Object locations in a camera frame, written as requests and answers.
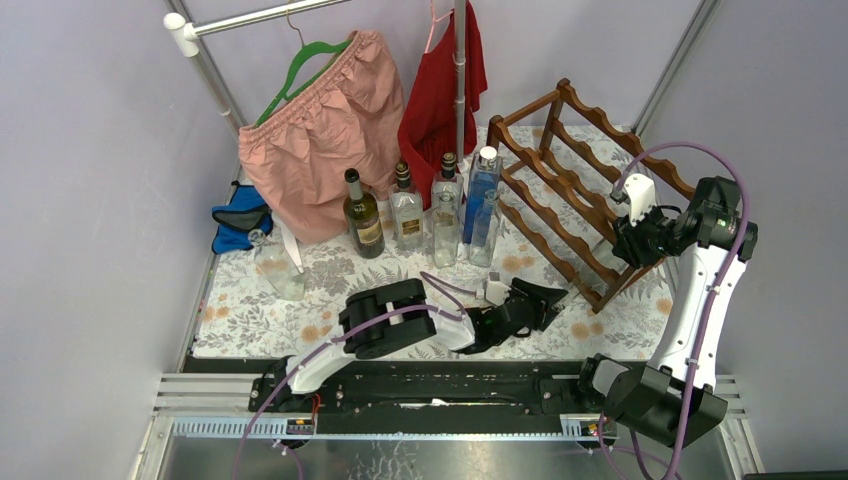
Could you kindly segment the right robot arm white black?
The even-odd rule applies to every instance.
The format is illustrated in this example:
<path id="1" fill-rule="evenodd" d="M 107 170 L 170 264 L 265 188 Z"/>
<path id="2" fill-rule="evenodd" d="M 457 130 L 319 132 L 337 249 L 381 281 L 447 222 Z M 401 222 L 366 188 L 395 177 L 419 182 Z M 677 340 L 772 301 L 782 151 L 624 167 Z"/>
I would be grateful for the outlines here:
<path id="1" fill-rule="evenodd" d="M 583 410 L 605 415 L 667 447 L 679 435 L 689 445 L 724 419 L 715 355 L 729 300 L 758 241 L 758 226 L 742 224 L 738 185 L 716 176 L 699 180 L 687 208 L 667 217 L 655 186 L 632 174 L 612 193 L 630 206 L 614 223 L 615 257 L 634 267 L 666 257 L 679 260 L 676 290 L 665 331 L 643 365 L 627 366 L 602 354 L 585 360 L 573 386 Z"/>

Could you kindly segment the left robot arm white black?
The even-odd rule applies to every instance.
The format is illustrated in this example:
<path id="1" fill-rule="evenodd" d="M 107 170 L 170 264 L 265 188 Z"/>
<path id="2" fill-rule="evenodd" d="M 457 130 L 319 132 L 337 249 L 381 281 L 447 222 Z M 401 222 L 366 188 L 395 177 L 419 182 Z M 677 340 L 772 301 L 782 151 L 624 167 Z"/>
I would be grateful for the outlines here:
<path id="1" fill-rule="evenodd" d="M 324 381 L 353 361 L 379 359 L 429 339 L 460 355 L 486 352 L 508 339 L 545 331 L 569 294 L 520 278 L 505 283 L 492 272 L 473 293 L 485 306 L 466 307 L 454 300 L 441 307 L 428 299 L 427 286 L 443 294 L 454 288 L 422 273 L 350 296 L 327 340 L 274 366 L 272 398 L 285 410 L 299 410 Z"/>

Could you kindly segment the clear glass wine bottle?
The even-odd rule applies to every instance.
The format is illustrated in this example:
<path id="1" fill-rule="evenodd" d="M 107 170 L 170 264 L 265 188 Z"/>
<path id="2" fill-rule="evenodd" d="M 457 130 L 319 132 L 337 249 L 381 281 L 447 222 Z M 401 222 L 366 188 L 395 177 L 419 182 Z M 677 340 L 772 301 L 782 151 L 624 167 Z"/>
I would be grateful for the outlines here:
<path id="1" fill-rule="evenodd" d="M 627 263 L 613 253 L 613 245 L 601 239 L 585 259 L 578 257 L 571 263 L 570 274 L 565 276 L 567 293 L 557 306 L 567 310 L 584 301 L 599 313 L 623 288 L 630 273 Z"/>

